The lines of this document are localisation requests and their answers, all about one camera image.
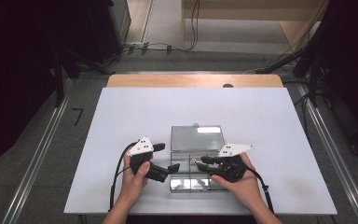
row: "metal frame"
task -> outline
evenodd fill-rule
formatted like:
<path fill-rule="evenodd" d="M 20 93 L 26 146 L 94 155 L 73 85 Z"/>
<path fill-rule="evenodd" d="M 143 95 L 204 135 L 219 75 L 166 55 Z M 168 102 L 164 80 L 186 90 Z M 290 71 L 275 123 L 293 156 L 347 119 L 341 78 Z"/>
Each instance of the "metal frame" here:
<path fill-rule="evenodd" d="M 301 95 L 305 95 L 308 90 L 304 85 L 298 84 L 298 90 Z M 346 162 L 341 157 L 337 145 L 328 131 L 322 115 L 319 111 L 319 108 L 313 107 L 311 104 L 307 104 L 308 111 L 310 112 L 310 117 L 313 120 L 313 123 L 316 126 L 316 129 L 321 136 L 322 142 L 324 143 L 324 147 L 327 151 L 327 154 L 336 170 L 339 180 L 341 181 L 342 187 L 345 189 L 347 193 L 348 199 L 351 202 L 353 207 L 353 211 L 355 212 L 358 218 L 358 187 L 353 179 L 350 170 L 346 164 Z"/>
<path fill-rule="evenodd" d="M 9 208 L 6 211 L 2 224 L 17 222 L 21 214 L 21 210 L 34 184 L 34 180 L 36 179 L 37 173 L 39 172 L 39 168 L 42 165 L 43 159 L 46 156 L 51 139 L 53 138 L 55 131 L 57 130 L 58 124 L 60 123 L 60 120 L 62 118 L 63 111 L 65 110 L 66 105 L 68 103 L 68 93 L 71 87 L 72 80 L 68 78 L 65 84 L 64 98 L 62 100 L 62 103 L 59 107 L 55 108 L 51 116 L 51 119 L 48 123 L 48 127 L 46 128 L 42 139 L 40 140 L 40 143 L 34 153 L 30 165 L 28 166 L 28 169 L 25 172 L 22 181 L 20 182 L 18 188 L 16 189 L 16 192 L 14 193 L 13 199 Z"/>

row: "human hand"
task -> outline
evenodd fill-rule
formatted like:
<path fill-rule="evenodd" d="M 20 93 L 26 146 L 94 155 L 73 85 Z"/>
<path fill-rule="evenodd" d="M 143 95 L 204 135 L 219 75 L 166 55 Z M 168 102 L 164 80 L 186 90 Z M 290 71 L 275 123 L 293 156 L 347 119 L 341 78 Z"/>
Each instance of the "human hand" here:
<path fill-rule="evenodd" d="M 246 153 L 241 153 L 240 155 L 242 161 L 249 168 L 255 169 Z M 261 203 L 264 204 L 258 187 L 257 177 L 250 171 L 246 171 L 242 179 L 234 183 L 230 183 L 218 175 L 213 175 L 212 180 L 221 187 L 231 191 L 237 200 L 250 210 L 252 210 L 254 206 L 259 206 Z"/>
<path fill-rule="evenodd" d="M 138 201 L 141 196 L 143 188 L 147 185 L 147 178 L 145 175 L 149 172 L 150 162 L 144 162 L 136 175 L 133 174 L 130 168 L 130 156 L 124 155 L 124 172 L 123 181 L 121 184 L 121 192 L 118 195 L 115 206 L 106 216 L 103 224 L 125 224 L 127 215 L 132 206 Z"/>
<path fill-rule="evenodd" d="M 124 169 L 130 167 L 131 157 L 127 154 L 123 158 Z M 145 161 L 140 167 L 136 175 L 133 174 L 132 169 L 128 168 L 123 172 L 123 180 L 121 184 L 121 192 L 118 195 L 117 203 L 131 208 L 139 196 L 141 196 L 143 188 L 147 185 L 147 178 L 145 175 L 149 172 L 150 162 Z"/>

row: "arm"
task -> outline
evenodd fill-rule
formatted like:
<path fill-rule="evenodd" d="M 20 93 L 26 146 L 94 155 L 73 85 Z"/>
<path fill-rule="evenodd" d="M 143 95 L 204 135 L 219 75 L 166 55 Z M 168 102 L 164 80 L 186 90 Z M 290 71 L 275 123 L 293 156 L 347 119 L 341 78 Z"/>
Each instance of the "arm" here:
<path fill-rule="evenodd" d="M 255 169 L 245 153 L 241 153 L 241 158 L 247 166 Z M 238 201 L 250 210 L 257 223 L 281 223 L 264 203 L 258 188 L 257 177 L 252 172 L 245 172 L 242 179 L 235 183 L 230 183 L 218 175 L 213 175 L 212 179 L 221 187 L 231 191 Z"/>
<path fill-rule="evenodd" d="M 130 167 L 130 157 L 124 156 L 124 169 Z M 125 224 L 128 213 L 132 206 L 136 203 L 142 193 L 142 189 L 147 185 L 147 178 L 145 175 L 149 172 L 150 162 L 146 161 L 139 168 L 138 173 L 134 175 L 131 169 L 123 172 L 123 182 L 121 185 L 121 192 L 118 195 L 117 201 L 109 212 L 103 224 Z"/>

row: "white table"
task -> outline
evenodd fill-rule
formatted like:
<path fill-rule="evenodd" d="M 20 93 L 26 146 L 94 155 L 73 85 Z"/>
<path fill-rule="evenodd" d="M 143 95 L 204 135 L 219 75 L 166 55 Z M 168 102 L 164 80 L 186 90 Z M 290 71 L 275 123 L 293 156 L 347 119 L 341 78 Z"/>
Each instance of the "white table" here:
<path fill-rule="evenodd" d="M 166 143 L 153 162 L 167 167 L 171 127 L 193 123 L 221 125 L 226 143 L 254 145 L 248 155 L 269 185 L 276 214 L 337 213 L 285 88 L 103 89 L 64 213 L 107 213 L 124 147 L 144 135 Z M 149 181 L 131 214 L 249 214 L 230 192 L 172 194 L 169 182 Z"/>

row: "black cable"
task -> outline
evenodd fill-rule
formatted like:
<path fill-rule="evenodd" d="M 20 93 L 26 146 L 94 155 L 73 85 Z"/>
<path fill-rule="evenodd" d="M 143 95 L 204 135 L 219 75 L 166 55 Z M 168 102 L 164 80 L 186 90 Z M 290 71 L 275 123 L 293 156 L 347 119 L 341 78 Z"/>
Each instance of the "black cable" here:
<path fill-rule="evenodd" d="M 128 170 L 128 169 L 130 169 L 130 168 L 131 168 L 131 167 L 129 166 L 129 167 L 125 168 L 125 169 L 122 169 L 120 172 L 118 172 L 117 176 L 119 176 L 121 173 L 123 173 L 124 171 L 126 171 L 126 170 Z"/>
<path fill-rule="evenodd" d="M 309 96 L 307 96 L 303 99 L 303 102 L 301 105 L 301 110 L 303 113 L 304 133 L 307 136 L 308 142 L 310 143 L 310 134 L 308 133 L 308 123 L 307 123 L 307 117 L 306 117 L 306 113 L 305 113 L 308 99 L 309 99 Z"/>
<path fill-rule="evenodd" d="M 197 8 L 197 17 L 196 17 L 196 28 L 194 28 L 194 13 Z M 191 46 L 187 50 L 192 50 L 196 47 L 197 42 L 199 41 L 199 14 L 200 14 L 200 0 L 196 0 L 196 3 L 193 7 L 193 12 L 191 13 L 191 29 L 193 31 L 193 40 L 191 41 Z"/>
<path fill-rule="evenodd" d="M 268 208 L 269 210 L 272 212 L 272 214 L 275 214 L 274 212 L 274 208 L 272 206 L 272 200 L 269 196 L 269 186 L 266 185 L 263 181 L 263 178 L 261 177 L 261 175 L 254 169 L 250 168 L 249 166 L 247 165 L 244 165 L 244 167 L 249 170 L 250 172 L 252 172 L 252 174 L 255 175 L 255 177 L 257 177 L 259 180 L 260 180 L 260 183 L 261 183 L 261 188 L 264 190 L 264 194 L 266 195 L 266 200 L 267 200 L 267 205 L 268 205 Z"/>
<path fill-rule="evenodd" d="M 116 172 L 115 172 L 115 179 L 113 180 L 113 185 L 110 189 L 110 207 L 109 207 L 109 212 L 110 210 L 113 208 L 113 200 L 115 199 L 115 188 L 116 188 L 116 181 L 117 181 L 117 176 L 119 174 L 118 170 L 120 169 L 120 165 L 121 165 L 121 161 L 123 160 L 124 158 L 124 155 L 126 154 L 127 150 L 130 148 L 130 147 L 133 147 L 136 145 L 136 142 L 133 142 L 131 144 L 129 144 L 123 151 L 123 153 L 121 153 L 121 156 L 120 156 L 120 159 L 118 160 L 118 163 L 117 163 L 117 168 L 116 168 Z"/>

